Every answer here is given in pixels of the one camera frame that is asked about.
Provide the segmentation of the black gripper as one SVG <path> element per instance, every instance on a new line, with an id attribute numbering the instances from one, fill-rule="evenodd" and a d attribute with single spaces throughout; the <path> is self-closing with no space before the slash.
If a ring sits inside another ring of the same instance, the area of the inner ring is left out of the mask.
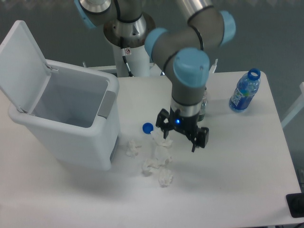
<path id="1" fill-rule="evenodd" d="M 196 148 L 205 148 L 209 140 L 209 128 L 198 127 L 198 118 L 199 113 L 185 117 L 181 116 L 180 110 L 173 111 L 170 109 L 170 112 L 168 112 L 161 109 L 157 115 L 155 125 L 163 132 L 164 139 L 168 137 L 171 130 L 185 135 L 192 143 L 191 151 L 195 152 Z"/>

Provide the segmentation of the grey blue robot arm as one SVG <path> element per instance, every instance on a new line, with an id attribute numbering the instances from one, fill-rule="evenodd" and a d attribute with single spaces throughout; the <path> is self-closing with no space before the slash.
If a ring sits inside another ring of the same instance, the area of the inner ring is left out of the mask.
<path id="1" fill-rule="evenodd" d="M 87 26 L 103 26 L 108 41 L 120 48 L 143 46 L 171 81 L 171 108 L 162 109 L 156 120 L 164 137 L 175 130 L 193 148 L 204 148 L 209 129 L 197 123 L 209 77 L 207 52 L 232 40 L 236 24 L 229 12 L 216 10 L 210 0 L 180 0 L 177 4 L 187 27 L 171 33 L 155 26 L 140 0 L 75 1 Z"/>

